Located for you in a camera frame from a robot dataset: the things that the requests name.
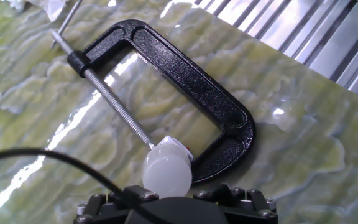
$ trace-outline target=metal rod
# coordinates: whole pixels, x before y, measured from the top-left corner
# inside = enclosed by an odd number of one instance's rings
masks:
[[[62,34],[63,31],[66,29],[68,23],[69,23],[69,22],[71,21],[71,19],[73,18],[75,12],[78,10],[78,8],[80,8],[81,2],[82,2],[82,0],[78,0],[78,1],[74,4],[74,6],[73,6],[73,8],[71,9],[71,11],[68,13],[66,19],[63,21],[63,24],[60,26],[59,31],[58,31],[59,34]],[[50,46],[50,48],[51,48],[51,49],[54,48],[55,45],[56,45],[56,40],[53,40],[52,45]]]
[[[60,47],[66,52],[71,54],[74,50],[70,47],[67,41],[55,31],[52,31],[52,36]],[[124,104],[119,98],[111,91],[110,86],[106,82],[101,80],[92,69],[86,69],[84,71],[85,77],[94,85],[94,87],[100,92],[103,98],[110,104],[110,106],[117,112],[117,114],[131,127],[133,132],[147,145],[150,149],[154,147],[151,137],[143,130],[140,123],[135,120]]]

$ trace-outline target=black wire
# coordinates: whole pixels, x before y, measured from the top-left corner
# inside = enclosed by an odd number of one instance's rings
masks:
[[[107,187],[110,191],[112,191],[115,195],[117,195],[117,197],[119,197],[123,203],[125,203],[129,208],[133,209],[139,215],[143,216],[143,218],[145,218],[146,220],[156,224],[171,224],[170,222],[159,218],[153,213],[150,213],[130,197],[126,197],[123,194],[122,190],[114,183],[112,183],[109,179],[107,179],[104,175],[94,170],[92,167],[86,165],[85,163],[79,161],[78,159],[75,159],[74,157],[59,152],[47,151],[45,149],[40,149],[40,148],[26,148],[26,149],[18,148],[18,149],[8,149],[8,150],[0,151],[0,159],[7,159],[16,156],[41,156],[41,155],[65,162],[67,164],[76,167],[77,169],[82,170],[83,172],[86,172],[87,174],[95,178],[98,182],[100,182],[105,187]]]

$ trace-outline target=black mount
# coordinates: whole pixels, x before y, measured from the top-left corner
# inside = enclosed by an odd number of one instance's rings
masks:
[[[193,184],[212,179],[238,164],[255,138],[251,114],[217,81],[142,21],[118,22],[82,52],[73,52],[68,63],[84,77],[87,68],[99,70],[121,50],[135,48],[200,111],[221,129],[215,141],[191,165]]]
[[[258,190],[230,189],[226,184],[212,191],[200,191],[193,198],[159,199],[138,185],[126,187],[124,195],[138,201],[160,218],[176,224],[277,224],[275,202],[268,202]],[[125,206],[114,194],[94,195],[73,224],[149,224]]]

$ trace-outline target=translucent white knob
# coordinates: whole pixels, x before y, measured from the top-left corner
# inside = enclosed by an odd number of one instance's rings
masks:
[[[191,186],[192,158],[180,142],[165,137],[147,154],[143,167],[144,187],[160,198],[185,196]]]

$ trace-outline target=green marble surface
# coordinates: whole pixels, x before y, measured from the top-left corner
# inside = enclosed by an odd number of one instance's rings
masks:
[[[358,223],[357,95],[191,4],[108,2],[84,0],[64,34],[75,48],[117,21],[143,20],[252,113],[255,162],[219,181],[277,199],[280,223]],[[139,184],[145,147],[64,53],[49,49],[51,28],[61,22],[0,1],[0,149],[47,147],[92,164],[120,187]],[[135,53],[106,81],[155,141],[171,135],[198,155],[219,135]],[[105,191],[44,157],[0,161],[0,223],[71,223],[78,203]]]

